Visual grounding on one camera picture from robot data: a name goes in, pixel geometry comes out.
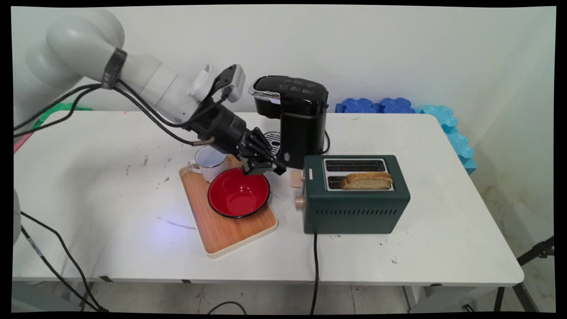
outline bowl rim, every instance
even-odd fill
[[[262,207],[264,207],[264,206],[266,205],[266,203],[268,202],[268,199],[270,198],[270,192],[271,192],[271,189],[270,189],[270,182],[268,181],[268,179],[266,178],[266,176],[264,176],[264,174],[262,174],[262,177],[264,178],[264,180],[266,181],[266,184],[268,185],[268,196],[266,196],[266,199],[264,200],[264,202],[262,203],[262,205],[260,205],[260,206],[258,207],[258,209],[254,210],[253,212],[248,213],[248,214],[246,214],[246,215],[242,215],[242,216],[232,216],[232,215],[227,215],[227,214],[225,214],[225,213],[222,213],[222,212],[218,211],[216,208],[214,208],[213,204],[211,203],[211,197],[210,197],[211,186],[213,185],[214,181],[217,180],[217,178],[219,178],[222,174],[224,174],[224,173],[226,173],[226,172],[228,172],[228,171],[231,171],[231,170],[242,170],[242,168],[241,168],[241,167],[235,167],[235,168],[233,168],[233,169],[226,170],[226,171],[220,173],[217,177],[215,177],[215,178],[213,179],[213,181],[212,181],[211,184],[209,185],[209,189],[207,190],[207,201],[209,202],[209,206],[215,211],[215,213],[217,213],[217,214],[219,214],[219,215],[221,215],[221,216],[223,216],[223,217],[228,217],[228,218],[233,218],[233,219],[248,217],[248,216],[250,216],[250,215],[256,213],[257,211],[261,210]]]

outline white table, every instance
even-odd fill
[[[279,131],[278,120],[238,115],[248,128]],[[330,154],[395,155],[411,200],[391,234],[320,235],[323,283],[412,286],[406,292],[411,311],[418,312],[523,280],[434,117],[328,114],[327,130]],[[76,112],[34,133],[14,154],[14,187],[22,210],[61,233],[90,281],[312,282],[314,238],[303,233],[294,207],[300,190],[289,186],[289,171],[266,173],[277,230],[218,259],[205,255],[178,173],[197,149],[172,139],[141,112]],[[22,220],[53,267],[79,279],[57,238]],[[23,235],[14,246],[12,277],[55,280]],[[438,291],[424,299],[418,287],[431,284],[453,287],[432,287]]]

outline white mug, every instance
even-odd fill
[[[189,168],[195,173],[203,175],[203,179],[211,183],[213,179],[229,169],[229,162],[226,159],[226,154],[207,145],[197,151],[195,160],[189,162]]]

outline mug handle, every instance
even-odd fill
[[[197,163],[191,163],[189,162],[189,169],[194,171],[195,173],[201,173],[201,170],[199,168],[196,168],[195,166],[199,167],[199,164]]]

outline black coffee maker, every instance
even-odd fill
[[[305,155],[322,154],[329,107],[329,92],[323,85],[269,75],[255,80],[248,93],[254,96],[259,114],[281,121],[278,160],[302,169]]]

